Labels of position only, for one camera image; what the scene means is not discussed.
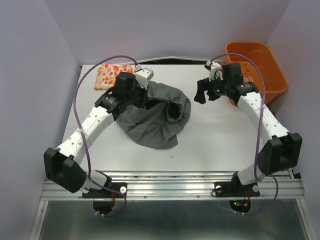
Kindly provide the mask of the floral orange skirt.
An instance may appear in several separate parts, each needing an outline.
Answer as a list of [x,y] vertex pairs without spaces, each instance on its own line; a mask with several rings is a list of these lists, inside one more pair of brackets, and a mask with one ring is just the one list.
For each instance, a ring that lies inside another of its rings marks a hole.
[[135,73],[137,68],[132,64],[114,65],[109,63],[102,64],[97,69],[95,90],[109,90],[116,83],[116,77],[121,72]]

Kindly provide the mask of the grey skirt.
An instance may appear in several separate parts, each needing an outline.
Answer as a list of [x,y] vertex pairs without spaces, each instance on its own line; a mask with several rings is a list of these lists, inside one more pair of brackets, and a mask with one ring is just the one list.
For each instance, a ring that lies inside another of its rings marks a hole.
[[191,116],[191,101],[178,88],[151,81],[145,108],[127,107],[116,120],[136,144],[167,150],[178,145],[179,134]]

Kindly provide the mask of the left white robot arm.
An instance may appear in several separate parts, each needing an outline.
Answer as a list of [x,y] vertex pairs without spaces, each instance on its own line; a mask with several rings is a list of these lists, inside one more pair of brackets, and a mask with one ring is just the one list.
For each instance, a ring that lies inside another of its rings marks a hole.
[[43,154],[46,177],[65,190],[75,193],[81,188],[94,189],[100,197],[111,193],[111,178],[81,162],[99,135],[111,125],[128,106],[144,108],[148,101],[149,81],[154,73],[142,68],[135,73],[121,72],[115,85],[102,94],[75,132],[56,148]]

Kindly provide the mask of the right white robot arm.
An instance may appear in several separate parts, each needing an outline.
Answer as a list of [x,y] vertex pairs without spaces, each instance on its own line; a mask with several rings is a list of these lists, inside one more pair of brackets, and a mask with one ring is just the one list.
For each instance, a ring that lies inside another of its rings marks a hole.
[[241,65],[208,61],[205,68],[209,76],[197,81],[194,101],[205,104],[221,96],[228,97],[247,115],[257,130],[257,141],[263,143],[253,164],[235,172],[230,181],[218,184],[216,196],[242,195],[265,177],[296,167],[302,146],[301,135],[291,133],[276,119],[255,84],[244,80]]

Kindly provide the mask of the orange plastic basket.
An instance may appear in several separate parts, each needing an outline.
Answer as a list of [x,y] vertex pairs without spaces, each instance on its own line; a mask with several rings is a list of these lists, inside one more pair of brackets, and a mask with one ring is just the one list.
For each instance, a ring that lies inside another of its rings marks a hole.
[[[265,103],[268,105],[287,88],[287,80],[271,50],[261,42],[233,41],[225,46],[226,53],[236,53],[250,59],[260,70],[265,85]],[[243,80],[252,82],[263,93],[261,79],[256,68],[246,59],[230,55],[222,60],[224,64],[240,63]]]

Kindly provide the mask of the aluminium rail frame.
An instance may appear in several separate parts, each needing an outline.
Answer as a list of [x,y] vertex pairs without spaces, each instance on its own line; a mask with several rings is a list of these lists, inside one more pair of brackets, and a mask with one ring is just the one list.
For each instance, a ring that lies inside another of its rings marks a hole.
[[258,183],[248,215],[235,213],[229,198],[212,195],[217,182],[254,163],[257,129],[227,100],[194,103],[190,119],[171,149],[133,142],[117,123],[89,141],[80,166],[96,180],[126,183],[115,215],[101,216],[95,198],[44,182],[33,240],[315,240],[305,186],[291,170]]

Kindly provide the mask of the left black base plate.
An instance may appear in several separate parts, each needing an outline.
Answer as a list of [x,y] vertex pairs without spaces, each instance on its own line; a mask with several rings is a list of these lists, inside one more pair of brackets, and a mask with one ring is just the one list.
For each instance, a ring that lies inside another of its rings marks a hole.
[[88,188],[82,191],[82,198],[84,199],[116,199],[122,198],[121,194],[127,196],[128,184],[126,182],[113,182],[111,189],[115,192],[105,189]]

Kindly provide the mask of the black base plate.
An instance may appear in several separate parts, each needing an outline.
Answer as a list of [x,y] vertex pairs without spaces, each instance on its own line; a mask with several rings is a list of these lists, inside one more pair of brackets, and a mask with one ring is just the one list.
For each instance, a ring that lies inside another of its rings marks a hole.
[[116,199],[122,198],[121,194],[127,196],[128,184],[126,182],[113,182],[111,189],[115,192],[105,189],[88,188],[82,191],[82,198],[84,199]]
[[241,185],[231,181],[216,181],[211,195],[216,198],[240,198],[240,197],[259,197],[260,189],[258,183]]

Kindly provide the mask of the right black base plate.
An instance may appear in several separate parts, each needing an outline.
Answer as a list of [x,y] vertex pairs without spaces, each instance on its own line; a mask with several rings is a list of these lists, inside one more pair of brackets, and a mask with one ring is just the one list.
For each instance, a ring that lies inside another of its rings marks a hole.
[[240,197],[259,197],[260,189],[258,183],[241,185],[231,181],[216,181],[211,195],[216,198],[240,198]]

